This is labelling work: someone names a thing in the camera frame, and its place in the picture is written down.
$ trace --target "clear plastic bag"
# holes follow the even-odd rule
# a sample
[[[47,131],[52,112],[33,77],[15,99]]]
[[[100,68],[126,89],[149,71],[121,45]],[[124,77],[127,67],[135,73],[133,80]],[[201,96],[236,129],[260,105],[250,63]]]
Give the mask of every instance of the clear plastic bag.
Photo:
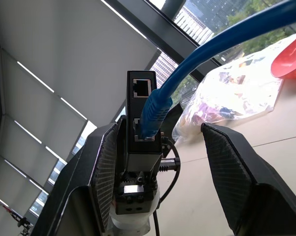
[[[273,111],[282,80],[271,75],[271,63],[295,39],[296,34],[291,35],[208,73],[177,121],[173,139],[199,134],[204,122]]]

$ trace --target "red bowl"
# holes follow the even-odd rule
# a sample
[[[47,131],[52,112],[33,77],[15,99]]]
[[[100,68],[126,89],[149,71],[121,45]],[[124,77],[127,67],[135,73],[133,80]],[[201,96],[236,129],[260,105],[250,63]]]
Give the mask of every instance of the red bowl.
[[[271,73],[276,78],[296,79],[296,39],[273,61]]]

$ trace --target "blue ethernet cable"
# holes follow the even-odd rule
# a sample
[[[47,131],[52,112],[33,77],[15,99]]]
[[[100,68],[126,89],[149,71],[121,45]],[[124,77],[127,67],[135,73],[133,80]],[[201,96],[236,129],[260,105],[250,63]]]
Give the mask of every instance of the blue ethernet cable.
[[[195,49],[161,88],[150,94],[140,117],[141,138],[156,135],[172,106],[171,95],[180,82],[201,63],[242,42],[295,22],[296,0],[286,0],[233,25]]]

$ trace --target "roller blind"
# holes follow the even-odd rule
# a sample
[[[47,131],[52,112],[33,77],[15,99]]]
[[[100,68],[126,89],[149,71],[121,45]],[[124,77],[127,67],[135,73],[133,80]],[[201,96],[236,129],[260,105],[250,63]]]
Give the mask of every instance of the roller blind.
[[[0,155],[42,186],[57,161],[56,157],[9,118],[5,119]]]
[[[98,127],[157,51],[100,0],[0,0],[0,44]]]
[[[0,206],[0,236],[16,236],[21,230],[22,227],[18,228],[17,221]]]
[[[41,192],[0,158],[0,199],[21,215],[24,215]]]
[[[6,112],[66,159],[85,120],[6,53],[3,53],[3,68]]]

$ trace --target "black cable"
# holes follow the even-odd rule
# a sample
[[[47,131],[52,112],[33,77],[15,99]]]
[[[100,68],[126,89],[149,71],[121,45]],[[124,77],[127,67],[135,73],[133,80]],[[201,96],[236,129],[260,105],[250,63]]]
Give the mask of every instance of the black cable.
[[[159,222],[158,222],[158,215],[157,215],[157,210],[153,212],[153,220],[154,220],[154,225],[156,227],[156,235],[160,236],[160,229],[159,229]]]
[[[166,144],[170,145],[171,149],[173,150],[175,157],[179,158],[179,154],[178,151],[175,147],[175,145],[172,143],[172,141],[170,141],[169,139],[166,140]],[[174,185],[176,184],[176,181],[178,179],[179,173],[181,171],[181,166],[178,166],[177,171],[175,173],[174,179],[171,182],[170,186],[168,187],[167,191],[163,194],[163,196],[160,198],[160,203],[164,201],[164,199],[167,197],[167,195],[171,192],[171,190],[173,189]]]

